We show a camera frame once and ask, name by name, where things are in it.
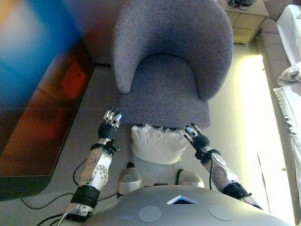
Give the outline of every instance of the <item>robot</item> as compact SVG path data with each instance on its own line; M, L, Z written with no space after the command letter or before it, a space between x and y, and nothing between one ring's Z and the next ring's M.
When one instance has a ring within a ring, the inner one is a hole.
M108 170L120 146L114 140L121 114L110 108L98 130L99 141L91 146L78 188L66 206L58 226L257 226L288 224L264 212L248 193L237 175L228 168L219 151L193 123L184 135L195 148L195 156L210 173L209 182L219 192L205 189L194 172L180 169L176 185L143 187L133 163L120 174L118 199L94 214L101 190L108 181Z

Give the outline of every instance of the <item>white cloth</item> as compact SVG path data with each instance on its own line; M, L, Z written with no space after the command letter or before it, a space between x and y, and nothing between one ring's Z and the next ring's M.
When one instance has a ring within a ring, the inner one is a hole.
M300 9L301 6L288 5L277 20L279 35L291 65L301 61Z
M277 83L281 87L295 82L301 83L301 61L284 70L277 78Z
M280 85L286 79L288 83L292 80L298 81L291 85L274 89L282 109L284 118L291 132L292 149L296 167L296 178L299 190L299 204L301 206L301 80L300 68L292 72L291 68L286 69L280 78Z
M133 126L132 139L132 152L136 157L165 165L178 162L189 144L183 130L156 129L150 125Z

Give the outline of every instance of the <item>gray armchair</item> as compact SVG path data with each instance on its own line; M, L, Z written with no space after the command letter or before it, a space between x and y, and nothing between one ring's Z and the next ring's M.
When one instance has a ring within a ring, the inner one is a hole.
M208 100L223 84L232 52L231 24L216 1L130 0L112 54L123 122L208 127Z

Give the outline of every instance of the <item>sunlight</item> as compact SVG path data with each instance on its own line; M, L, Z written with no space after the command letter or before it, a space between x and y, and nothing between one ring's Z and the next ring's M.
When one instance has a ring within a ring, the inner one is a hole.
M239 88L248 168L261 161L272 215L294 225L293 207L262 55L241 60Z

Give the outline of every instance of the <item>cable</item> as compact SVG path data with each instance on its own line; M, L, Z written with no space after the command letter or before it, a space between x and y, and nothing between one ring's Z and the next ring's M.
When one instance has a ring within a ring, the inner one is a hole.
M259 158L258 153L257 153L257 158L258 158L258 163L259 163L260 170L261 170L262 182L263 182L263 186L264 186L264 190L265 190L265 195L266 195L266 197L267 197L268 208L269 208L268 192L267 192L267 188L266 188L266 185L265 185L265 179L264 179L264 175L263 175L263 171L262 171L262 166L261 166L261 162L260 162L260 158Z
M100 202L100 201L102 201L102 200L105 200L105 199L111 198L111 197L113 197L113 196L115 196L115 195L117 195L117 192L116 192L116 193L114 193L114 194L112 194L112 195L110 195L110 196L107 196L107 197L104 197L104 198L102 198L102 199L99 199L99 200L97 200L97 201L98 201L98 202Z
M62 214L63 214L63 213L60 213L60 214L57 214L57 215L53 215L53 216L51 216L51 217L48 217L48 218L42 220L41 222L39 222L39 223L37 224L37 226L40 226L40 225L42 225L44 222L46 222L46 221L48 221L48 220L51 220L51 219L53 219L53 218L58 218L58 217L60 217Z
M212 156L211 156L211 166L210 166L210 173L209 173L209 188L210 188L210 190L212 190L212 187L211 187L212 165L213 165L213 159L212 159Z
M104 197L104 198L98 200L98 202L99 202L99 201L102 201L102 200L105 200L105 199L108 199L108 198L111 198L111 197L115 196L116 194L117 194L117 193L114 193L114 194L112 194L112 195L109 195L109 196L107 196L107 197ZM62 215L62 213L57 214L57 215L54 215L54 216L51 216L51 217L48 217L48 218L42 220L40 223L38 223L37 226L40 226L40 225L43 224L44 222L46 222L46 221L48 221L48 220L51 220L51 219L53 219L53 218L60 217L61 215ZM55 224L57 221L59 221L59 219L57 219L57 220L55 220L54 222L52 222L52 223L50 224L50 226L52 226L53 224Z
M65 196L65 195L69 195L69 194L73 194L73 193L62 194L62 195L56 197L56 198L55 198L54 200L52 200L50 203L48 203L48 204L46 204L45 206L42 206L42 207L32 207L32 206L28 205L28 204L24 201L23 198L21 198L21 201L22 201L28 208L30 208L30 209L32 209L32 210L40 210L40 209L42 209L42 208L45 208L45 207L49 206L51 203L53 203L53 202L54 202L55 200L57 200L58 198L61 198L61 197Z
M76 180L75 180L75 173L76 173L76 171L79 169L79 167L82 165L82 164L84 164L85 163L85 161L87 161L87 159L85 159L76 169L75 169L75 171L73 172L73 182L76 184L76 185L79 185L77 182L76 182Z
M56 219L54 222L52 222L49 226L52 226L52 225L54 225L56 222L58 222L60 220L60 218L59 219Z

